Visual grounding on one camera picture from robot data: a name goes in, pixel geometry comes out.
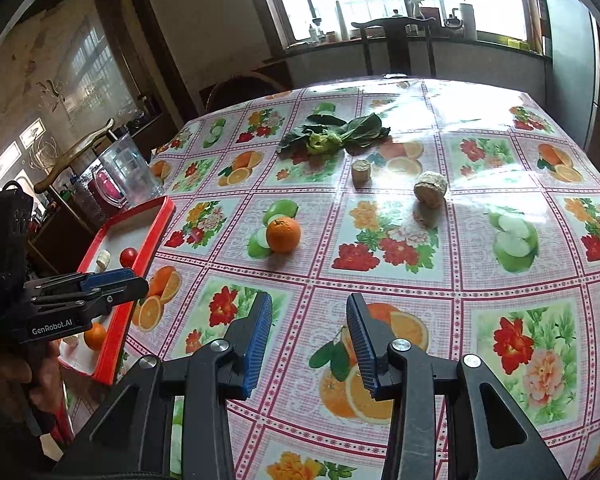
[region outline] cherry tomato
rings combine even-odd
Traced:
[[[130,269],[137,257],[138,251],[136,251],[133,247],[127,247],[120,253],[120,265]]]

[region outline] windowsill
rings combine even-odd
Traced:
[[[487,37],[495,36],[494,34],[488,34],[488,33],[485,33],[484,35]],[[425,38],[422,36],[409,36],[409,40],[410,41],[425,41]],[[386,38],[369,38],[368,41],[369,41],[369,43],[384,43],[384,42],[386,42]],[[482,46],[488,46],[488,47],[492,47],[492,48],[499,48],[502,50],[507,50],[509,52],[515,51],[520,54],[523,54],[524,56],[541,57],[543,59],[550,59],[542,54],[538,54],[537,52],[530,52],[528,50],[522,50],[522,49],[515,48],[515,47],[509,46],[509,45],[502,44],[502,43],[495,43],[494,41],[486,41],[486,40],[474,41],[474,40],[466,40],[464,38],[431,38],[431,41],[433,43],[479,44]],[[286,59],[288,57],[298,56],[300,54],[306,54],[307,52],[313,52],[313,51],[317,51],[317,50],[327,50],[329,48],[356,45],[356,44],[360,44],[361,42],[362,41],[360,40],[360,38],[355,38],[353,40],[335,41],[333,43],[321,43],[321,44],[314,44],[314,45],[310,45],[308,43],[305,45],[302,45],[301,43],[296,43],[295,45],[285,49],[285,53],[283,56],[272,57],[270,59],[265,60],[265,63],[272,63],[272,62],[276,62],[276,61],[279,61],[282,59]]]

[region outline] leafy green vegetable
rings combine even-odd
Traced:
[[[347,145],[366,148],[376,139],[389,134],[377,114],[357,117],[349,123],[330,114],[316,113],[307,117],[313,124],[296,126],[286,134],[276,148],[278,153],[303,146],[310,155],[329,155]]]

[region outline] wooden handle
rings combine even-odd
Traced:
[[[114,122],[115,121],[113,119],[109,119],[107,124],[105,124],[101,129],[91,132],[89,135],[84,136],[82,139],[76,142],[58,159],[55,166],[51,169],[51,173],[49,173],[44,180],[37,183],[33,187],[33,191],[36,193],[44,193],[47,189],[49,189],[49,187],[56,181],[56,178],[58,178],[60,173],[66,170],[66,168],[68,168],[76,158],[81,156],[91,146],[107,135],[107,132],[113,128]]]

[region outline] paper towel roll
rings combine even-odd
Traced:
[[[464,22],[464,38],[466,40],[478,41],[478,32],[475,30],[474,6],[471,4],[460,4],[460,14]]]

